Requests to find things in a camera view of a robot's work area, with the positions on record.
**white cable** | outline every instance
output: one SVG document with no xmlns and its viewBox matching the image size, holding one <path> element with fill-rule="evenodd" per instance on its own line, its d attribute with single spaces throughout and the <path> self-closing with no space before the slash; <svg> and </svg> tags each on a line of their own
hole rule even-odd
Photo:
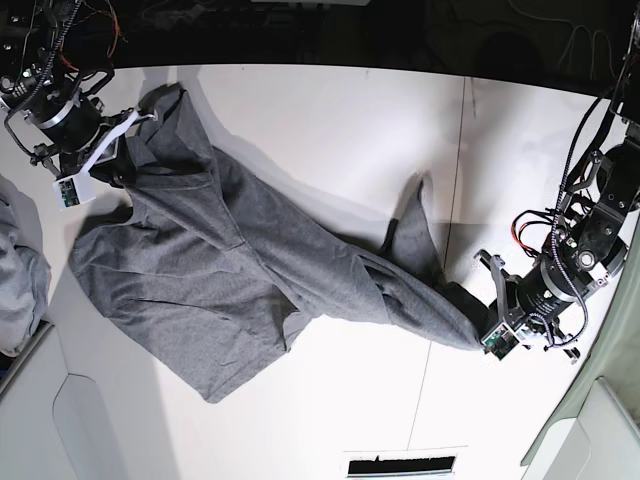
<svg viewBox="0 0 640 480">
<path fill-rule="evenodd" d="M 604 30 L 596 30 L 595 32 L 593 32 L 593 42 L 592 42 L 592 48 L 595 50 L 595 45 L 596 45 L 596 38 L 598 38 L 598 35 L 602 35 L 604 36 L 604 39 L 607 42 L 607 49 L 609 50 L 609 71 L 611 72 L 611 75 L 615 78 L 616 77 L 616 72 L 613 69 L 613 49 L 611 48 L 611 39 L 609 38 L 609 34 L 607 32 L 605 32 Z"/>
<path fill-rule="evenodd" d="M 527 12 L 525 12 L 523 10 L 520 10 L 520 8 L 516 7 L 516 5 L 513 3 L 513 0 L 507 0 L 507 3 L 509 4 L 509 6 L 511 8 L 513 8 L 520 15 L 525 16 L 527 18 L 532 18 L 534 20 L 540 20 L 542 22 L 564 23 L 564 24 L 567 24 L 567 25 L 571 25 L 572 27 L 575 27 L 574 23 L 571 20 L 567 20 L 566 18 L 539 17 L 537 15 L 533 15 L 531 13 L 527 13 Z"/>
<path fill-rule="evenodd" d="M 609 70 L 611 72 L 611 75 L 615 78 L 616 74 L 615 71 L 613 70 L 613 60 L 612 60 L 612 48 L 611 48 L 611 40 L 609 38 L 609 35 L 607 34 L 607 32 L 605 32 L 604 30 L 596 30 L 595 32 L 591 33 L 591 30 L 582 24 L 575 24 L 573 23 L 571 20 L 568 20 L 566 18 L 553 18 L 553 17 L 540 17 L 538 15 L 534 15 L 528 12 L 525 12 L 524 10 L 521 10 L 519 7 L 517 7 L 514 3 L 513 0 L 507 0 L 507 3 L 509 4 L 509 6 L 518 14 L 522 15 L 523 17 L 527 17 L 527 18 L 531 18 L 533 20 L 538 20 L 538 21 L 542 21 L 542 22 L 553 22 L 553 23 L 563 23 L 565 25 L 570 25 L 573 30 L 571 31 L 571 35 L 569 36 L 569 40 L 567 42 L 567 45 L 565 46 L 562 55 L 560 56 L 560 59 L 558 60 L 558 63 L 556 65 L 556 68 L 559 68 L 560 65 L 562 64 L 563 60 L 565 59 L 565 57 L 567 56 L 567 54 L 569 54 L 569 65 L 568 65 L 568 70 L 567 71 L 571 71 L 571 64 L 572 64 L 572 58 L 573 58 L 573 47 L 575 46 L 575 39 L 576 39 L 576 33 L 578 32 L 578 30 L 582 29 L 584 30 L 587 35 L 589 36 L 590 42 L 589 42 L 589 46 L 591 48 L 591 68 L 589 69 L 589 78 L 593 79 L 595 76 L 595 44 L 596 44 L 596 38 L 598 35 L 603 35 L 605 37 L 605 40 L 607 42 L 607 47 L 609 49 Z"/>
</svg>

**screw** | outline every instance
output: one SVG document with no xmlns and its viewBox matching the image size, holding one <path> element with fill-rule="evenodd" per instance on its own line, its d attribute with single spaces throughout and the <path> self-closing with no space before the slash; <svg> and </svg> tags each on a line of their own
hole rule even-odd
<svg viewBox="0 0 640 480">
<path fill-rule="evenodd" d="M 580 259 L 580 264 L 585 268 L 593 267 L 593 264 L 596 260 L 593 256 L 593 253 L 589 252 L 588 250 L 581 252 L 578 258 Z"/>
</svg>

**black cable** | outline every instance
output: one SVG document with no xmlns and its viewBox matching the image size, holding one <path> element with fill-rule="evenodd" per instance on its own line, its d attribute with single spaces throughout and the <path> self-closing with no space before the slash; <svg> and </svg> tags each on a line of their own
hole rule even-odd
<svg viewBox="0 0 640 480">
<path fill-rule="evenodd" d="M 585 190 L 586 195 L 581 195 L 582 198 L 586 198 L 587 200 L 589 200 L 592 204 L 594 204 L 595 202 L 593 201 L 593 197 L 591 196 L 591 192 L 589 192 L 589 190 Z M 591 211 L 591 209 L 593 207 L 585 207 L 583 203 L 580 203 L 580 208 L 582 208 L 582 214 L 583 215 L 588 215 L 589 212 Z"/>
<path fill-rule="evenodd" d="M 551 222 L 547 222 L 547 221 L 542 221 L 542 220 L 534 220 L 533 222 L 527 222 L 524 224 L 524 226 L 520 227 L 518 229 L 518 240 L 520 240 L 520 242 L 522 242 L 522 234 L 524 233 L 524 231 L 531 227 L 532 225 L 551 225 Z"/>
<path fill-rule="evenodd" d="M 569 153 L 567 154 L 567 162 L 565 163 L 564 171 L 562 173 L 562 180 L 560 182 L 560 188 L 558 190 L 558 199 L 556 201 L 556 208 L 555 208 L 555 212 L 553 214 L 553 222 L 552 222 L 552 225 L 551 225 L 551 253 L 552 253 L 552 256 L 553 256 L 553 260 L 554 260 L 556 266 L 558 267 L 558 270 L 560 271 L 560 274 L 562 275 L 564 280 L 567 282 L 567 284 L 571 288 L 571 291 L 573 292 L 573 294 L 576 297 L 578 303 L 580 304 L 580 307 L 582 308 L 582 313 L 584 315 L 584 322 L 582 323 L 582 327 L 580 328 L 578 333 L 575 334 L 574 336 L 572 336 L 567 341 L 564 341 L 562 343 L 557 343 L 557 344 L 554 343 L 552 345 L 552 347 L 554 347 L 554 348 L 565 347 L 565 346 L 575 342 L 576 340 L 578 340 L 578 338 L 580 338 L 580 336 L 582 336 L 582 334 L 587 329 L 587 326 L 589 325 L 589 311 L 587 310 L 587 304 L 585 303 L 584 298 L 582 298 L 582 295 L 578 291 L 578 288 L 575 286 L 575 284 L 573 283 L 573 281 L 569 277 L 569 274 L 567 273 L 566 269 L 564 268 L 564 265 L 560 261 L 560 257 L 558 255 L 558 222 L 560 220 L 560 207 L 562 206 L 562 200 L 564 199 L 564 196 L 565 196 L 565 189 L 567 187 L 567 180 L 568 180 L 568 177 L 569 177 L 569 167 L 571 166 L 571 158 L 573 157 L 573 152 L 574 152 L 574 150 L 576 148 L 576 145 L 578 143 L 578 139 L 580 138 L 580 134 L 582 133 L 582 130 L 584 129 L 584 126 L 586 125 L 587 121 L 589 120 L 589 117 L 594 112 L 594 110 L 596 109 L 596 107 L 602 101 L 602 99 L 604 98 L 604 96 L 606 94 L 607 93 L 604 93 L 603 95 L 599 96 L 593 102 L 593 104 L 589 107 L 589 110 L 587 110 L 587 112 L 584 114 L 584 117 L 582 117 L 582 120 L 580 121 L 580 125 L 578 125 L 578 129 L 576 130 L 576 133 L 573 136 L 573 140 L 571 141 L 571 146 L 569 147 Z M 598 130 L 598 134 L 601 133 L 603 125 L 605 125 L 608 122 L 609 122 L 609 111 L 607 110 L 607 113 L 605 114 L 605 118 L 604 118 L 604 120 L 603 120 L 603 122 L 602 122 L 602 124 L 600 126 L 600 129 Z M 604 138 L 602 138 L 600 140 L 600 145 L 602 144 L 602 141 L 604 141 Z"/>
<path fill-rule="evenodd" d="M 520 220 L 525 215 L 535 215 L 536 217 L 551 221 L 551 219 L 553 218 L 553 210 L 551 210 L 550 208 L 547 208 L 544 212 L 541 210 L 525 210 L 515 218 L 513 223 L 517 223 L 518 220 Z"/>
<path fill-rule="evenodd" d="M 545 332 L 547 332 L 547 342 L 549 342 L 548 348 L 555 347 L 556 341 L 553 338 L 553 334 L 551 333 L 551 328 L 549 327 L 549 322 L 547 322 L 547 319 L 544 318 L 539 313 L 536 313 L 536 312 L 530 313 L 529 316 L 531 318 L 537 318 L 538 320 L 540 320 L 542 322 L 542 325 L 544 325 L 544 330 L 545 330 Z"/>
<path fill-rule="evenodd" d="M 596 109 L 600 101 L 603 98 L 605 98 L 607 95 L 609 95 L 612 90 L 613 90 L 613 87 L 609 87 L 604 93 L 602 93 L 602 95 L 600 95 L 596 99 L 595 102 L 593 102 L 593 104 L 591 105 L 591 107 L 589 107 L 589 110 L 587 110 L 587 113 L 585 114 L 586 118 L 583 118 L 585 123 L 586 123 L 586 119 L 588 119 L 591 116 L 591 114 Z M 571 173 L 568 174 L 567 183 L 569 185 L 573 185 L 578 179 L 578 177 L 585 170 L 587 163 L 589 162 L 589 154 L 595 150 L 600 149 L 600 147 L 602 146 L 602 143 L 604 142 L 604 140 L 607 138 L 607 135 L 609 135 L 609 132 L 611 131 L 611 125 L 613 125 L 614 118 L 615 118 L 615 114 L 611 111 L 610 108 L 608 108 L 606 113 L 604 114 L 604 118 L 602 119 L 602 122 L 600 123 L 600 127 L 598 127 L 598 131 L 593 137 L 593 140 L 591 140 L 591 143 L 589 143 L 589 146 L 580 157 L 580 160 L 578 160 L 575 167 L 573 167 L 573 169 L 571 170 Z"/>
<path fill-rule="evenodd" d="M 69 29 L 73 25 L 73 19 L 78 13 L 78 10 L 80 9 L 80 5 L 82 5 L 82 2 L 80 0 L 76 0 L 76 4 L 74 5 L 73 10 L 71 11 L 71 15 L 62 26 L 60 35 L 58 35 L 58 39 L 54 43 L 53 48 L 51 49 L 51 53 L 49 53 L 49 57 L 47 58 L 47 62 L 45 63 L 44 69 L 40 73 L 40 79 L 38 80 L 38 83 L 36 84 L 35 88 L 31 91 L 29 96 L 20 105 L 18 105 L 13 110 L 9 111 L 7 113 L 7 116 L 4 119 L 4 128 L 7 129 L 7 132 L 9 132 L 9 135 L 11 136 L 13 141 L 16 142 L 16 145 L 18 145 L 18 147 L 20 147 L 20 150 L 22 150 L 25 154 L 29 155 L 29 157 L 35 157 L 36 155 L 35 153 L 29 151 L 29 149 L 22 144 L 18 136 L 15 134 L 15 132 L 11 128 L 11 125 L 9 125 L 9 121 L 13 118 L 13 116 L 16 113 L 18 113 L 21 110 L 24 110 L 35 98 L 38 92 L 40 92 L 40 90 L 42 89 L 44 82 L 46 81 L 47 76 L 51 71 L 51 68 L 53 67 L 53 62 L 56 58 L 56 55 L 58 54 L 58 50 L 60 50 L 60 47 L 64 43 L 64 37 L 66 37 L 67 32 L 69 32 Z"/>
</svg>

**gray t-shirt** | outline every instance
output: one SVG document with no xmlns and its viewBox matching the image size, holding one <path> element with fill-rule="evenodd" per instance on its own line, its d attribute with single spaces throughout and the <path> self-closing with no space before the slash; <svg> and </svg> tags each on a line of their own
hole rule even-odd
<svg viewBox="0 0 640 480">
<path fill-rule="evenodd" d="M 72 270 L 105 317 L 207 401 L 250 380 L 322 314 L 480 348 L 469 319 L 428 286 L 439 266 L 424 214 L 410 251 L 390 249 L 400 263 L 430 259 L 420 281 L 339 240 L 213 148 L 186 91 L 170 89 L 155 109 L 160 120 L 127 139 L 131 217 L 77 239 Z M 409 216 L 416 209 L 417 196 Z"/>
</svg>

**circuit board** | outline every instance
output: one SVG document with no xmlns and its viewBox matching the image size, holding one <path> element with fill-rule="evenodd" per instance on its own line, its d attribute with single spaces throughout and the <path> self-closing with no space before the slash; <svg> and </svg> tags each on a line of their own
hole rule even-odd
<svg viewBox="0 0 640 480">
<path fill-rule="evenodd" d="M 502 360 L 507 354 L 513 350 L 519 341 L 511 333 L 511 329 L 506 324 L 501 323 L 493 331 L 485 335 L 482 344 L 485 350 L 493 353 L 498 360 Z"/>
<path fill-rule="evenodd" d="M 65 207 L 73 207 L 74 205 L 80 204 L 78 193 L 76 192 L 76 186 L 73 183 L 72 178 L 60 183 L 60 193 Z"/>
</svg>

